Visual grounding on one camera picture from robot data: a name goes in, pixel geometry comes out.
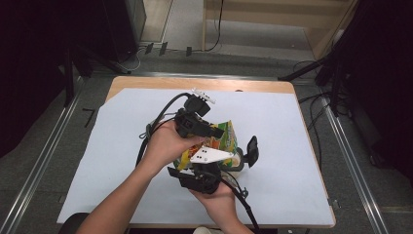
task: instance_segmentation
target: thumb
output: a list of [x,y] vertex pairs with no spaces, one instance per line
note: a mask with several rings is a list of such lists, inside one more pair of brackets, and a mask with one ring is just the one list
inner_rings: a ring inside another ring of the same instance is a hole
[[187,144],[188,148],[190,148],[193,145],[204,142],[204,140],[206,140],[205,137],[191,136],[191,137],[185,138],[185,143]]

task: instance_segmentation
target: person's right arm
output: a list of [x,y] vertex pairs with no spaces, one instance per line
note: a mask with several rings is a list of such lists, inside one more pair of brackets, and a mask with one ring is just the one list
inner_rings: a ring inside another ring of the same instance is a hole
[[227,185],[220,183],[213,194],[203,194],[190,190],[204,205],[207,214],[225,234],[253,233],[237,217],[235,196]]

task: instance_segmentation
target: person's left arm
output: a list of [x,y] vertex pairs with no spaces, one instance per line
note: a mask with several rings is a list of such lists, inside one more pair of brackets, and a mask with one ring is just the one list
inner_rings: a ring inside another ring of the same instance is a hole
[[152,135],[142,160],[128,178],[85,219],[77,233],[124,233],[151,179],[186,149],[202,142],[198,136],[181,138],[173,121]]

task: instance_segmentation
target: white paper sheet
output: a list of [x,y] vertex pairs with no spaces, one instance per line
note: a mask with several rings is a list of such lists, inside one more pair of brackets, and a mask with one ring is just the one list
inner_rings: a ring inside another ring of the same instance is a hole
[[[176,95],[188,91],[124,89],[99,110],[85,155],[57,222],[91,212],[133,170],[146,124]],[[232,120],[239,147],[257,136],[257,163],[240,173],[246,201],[259,224],[333,226],[312,146],[295,95],[206,92],[216,99],[204,117]],[[183,106],[185,97],[169,110]],[[237,204],[243,223],[251,223]],[[164,168],[151,182],[131,223],[213,224],[204,207]]]

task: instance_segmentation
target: gray carpet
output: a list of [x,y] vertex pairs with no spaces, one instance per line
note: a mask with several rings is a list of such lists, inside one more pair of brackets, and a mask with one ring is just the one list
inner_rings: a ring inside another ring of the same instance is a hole
[[[249,76],[250,79],[276,80],[274,78],[276,76],[291,73],[296,62],[214,54],[194,54],[186,58],[181,52],[170,52],[159,57],[152,53],[141,56],[141,66],[132,75],[142,74],[142,72],[166,72],[238,75],[245,76],[245,78]],[[132,67],[134,65],[133,58],[125,65]],[[19,224],[17,233],[57,233],[60,229],[60,225],[56,224],[56,219],[62,207],[61,196],[64,196],[69,189],[72,177],[88,143],[96,116],[95,114],[91,123],[85,128],[90,112],[82,109],[99,109],[104,104],[112,79],[116,76],[98,64],[95,64],[94,68],[94,75],[86,82],[76,109]],[[319,93],[319,88],[313,84],[313,79],[308,76],[314,76],[314,73],[306,75],[307,78],[294,81],[298,98]],[[64,93],[56,98],[33,125],[21,144],[0,159],[1,222],[5,219],[19,189],[24,184],[55,125],[63,102]],[[310,123],[309,106],[309,101],[301,105],[307,123]],[[318,112],[320,109],[321,103],[318,102],[314,106],[314,111]],[[346,116],[341,116],[340,119],[379,206],[402,208],[412,206],[413,190],[407,179],[395,170],[379,170],[371,166],[368,152],[355,125]],[[337,219],[335,227],[313,229],[311,233],[374,233],[325,115],[319,119],[317,128],[322,147],[322,175],[325,186],[330,198],[337,199],[342,208],[334,211]],[[310,137],[316,155],[319,155],[314,131],[310,131]],[[413,213],[387,211],[390,212],[384,213],[384,217],[391,233],[411,233]],[[305,229],[282,228],[279,233],[305,233],[305,231]]]

